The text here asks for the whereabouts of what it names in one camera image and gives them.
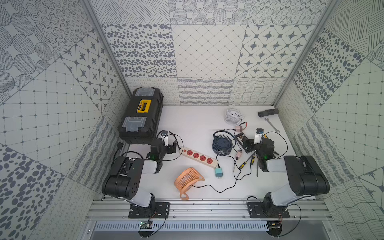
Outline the beige red power strip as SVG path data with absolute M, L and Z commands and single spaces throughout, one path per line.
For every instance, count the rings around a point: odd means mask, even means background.
M 195 150 L 189 149 L 189 148 L 182 148 L 180 150 L 180 153 L 182 156 L 187 157 L 191 160 L 197 161 L 205 166 L 211 167 L 213 169 L 218 167 L 218 161 L 208 155 L 202 154 L 200 152 L 197 152 Z

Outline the teal USB charger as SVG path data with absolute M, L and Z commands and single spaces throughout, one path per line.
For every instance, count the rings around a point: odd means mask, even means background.
M 218 178 L 218 179 L 221 179 L 223 177 L 223 170 L 222 168 L 218 167 L 218 168 L 215 168 L 215 177 Z

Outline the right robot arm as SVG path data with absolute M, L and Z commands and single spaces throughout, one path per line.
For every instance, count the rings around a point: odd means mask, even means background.
M 270 214 L 282 210 L 305 196 L 318 196 L 330 191 L 330 183 L 312 156 L 283 156 L 275 158 L 274 141 L 262 137 L 254 144 L 259 168 L 266 173 L 285 173 L 288 183 L 269 192 L 262 209 Z

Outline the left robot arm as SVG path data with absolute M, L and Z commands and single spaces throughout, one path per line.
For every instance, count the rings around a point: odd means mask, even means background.
M 146 158 L 118 157 L 102 184 L 102 193 L 123 199 L 135 207 L 152 208 L 155 196 L 140 189 L 142 175 L 159 173 L 165 155 L 174 154 L 177 149 L 177 141 L 169 144 L 161 139 L 155 139 Z

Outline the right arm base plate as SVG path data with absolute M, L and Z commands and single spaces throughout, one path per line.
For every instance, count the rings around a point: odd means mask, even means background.
M 278 219 L 282 217 L 283 219 L 290 218 L 287 207 L 277 207 L 271 205 L 266 207 L 264 203 L 259 202 L 249 202 L 247 203 L 248 212 L 251 219 Z

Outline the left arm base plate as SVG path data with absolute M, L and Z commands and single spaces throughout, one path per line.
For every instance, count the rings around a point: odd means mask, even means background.
M 129 219 L 167 219 L 169 217 L 169 202 L 150 203 L 147 208 L 130 205 Z

